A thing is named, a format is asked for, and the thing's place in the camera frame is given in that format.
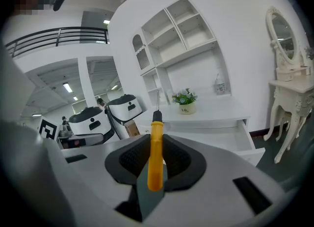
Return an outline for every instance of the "person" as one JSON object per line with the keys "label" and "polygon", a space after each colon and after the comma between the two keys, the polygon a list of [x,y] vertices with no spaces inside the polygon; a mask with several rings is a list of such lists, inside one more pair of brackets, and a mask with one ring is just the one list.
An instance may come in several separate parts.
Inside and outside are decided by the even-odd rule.
{"label": "person", "polygon": [[62,125],[69,125],[69,122],[67,121],[66,117],[65,116],[62,116]]}
{"label": "person", "polygon": [[102,111],[105,111],[106,103],[104,102],[103,99],[98,98],[98,99],[97,99],[97,104],[98,104],[98,107],[99,107]]}

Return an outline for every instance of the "dressing table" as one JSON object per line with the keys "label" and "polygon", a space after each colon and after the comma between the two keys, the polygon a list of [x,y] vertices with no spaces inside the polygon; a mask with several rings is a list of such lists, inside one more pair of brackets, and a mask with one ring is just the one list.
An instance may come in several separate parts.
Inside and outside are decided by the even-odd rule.
{"label": "dressing table", "polygon": [[270,129],[264,140],[270,138],[275,125],[280,123],[279,137],[276,138],[278,141],[284,122],[290,120],[285,141],[274,159],[278,163],[284,151],[290,150],[314,106],[314,75],[311,67],[305,66],[300,45],[281,13],[272,7],[267,12],[266,20],[273,39],[271,44],[276,51],[277,80],[269,82],[275,86],[275,101],[271,109]]}

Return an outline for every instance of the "screwdriver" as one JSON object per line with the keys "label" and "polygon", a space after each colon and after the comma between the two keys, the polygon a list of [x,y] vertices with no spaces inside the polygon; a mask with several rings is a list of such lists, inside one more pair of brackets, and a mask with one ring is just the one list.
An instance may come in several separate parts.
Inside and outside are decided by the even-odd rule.
{"label": "screwdriver", "polygon": [[162,188],[162,114],[159,111],[159,90],[157,91],[156,111],[153,113],[151,154],[148,160],[147,186],[151,191],[159,191]]}

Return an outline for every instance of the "yellow screwdriver handle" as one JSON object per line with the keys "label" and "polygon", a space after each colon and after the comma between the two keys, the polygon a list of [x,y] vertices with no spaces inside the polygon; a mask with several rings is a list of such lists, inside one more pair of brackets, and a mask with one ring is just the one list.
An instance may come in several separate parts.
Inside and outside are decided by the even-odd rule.
{"label": "yellow screwdriver handle", "polygon": [[158,191],[162,188],[162,122],[152,122],[151,155],[148,161],[147,185],[149,190]]}

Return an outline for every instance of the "balcony railing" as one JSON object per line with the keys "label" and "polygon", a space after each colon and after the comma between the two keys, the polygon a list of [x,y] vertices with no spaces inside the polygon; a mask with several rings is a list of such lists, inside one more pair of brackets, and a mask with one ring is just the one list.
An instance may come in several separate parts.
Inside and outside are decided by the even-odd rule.
{"label": "balcony railing", "polygon": [[8,44],[6,48],[13,57],[30,51],[75,43],[108,44],[107,29],[85,26],[69,26],[47,29],[23,36]]}

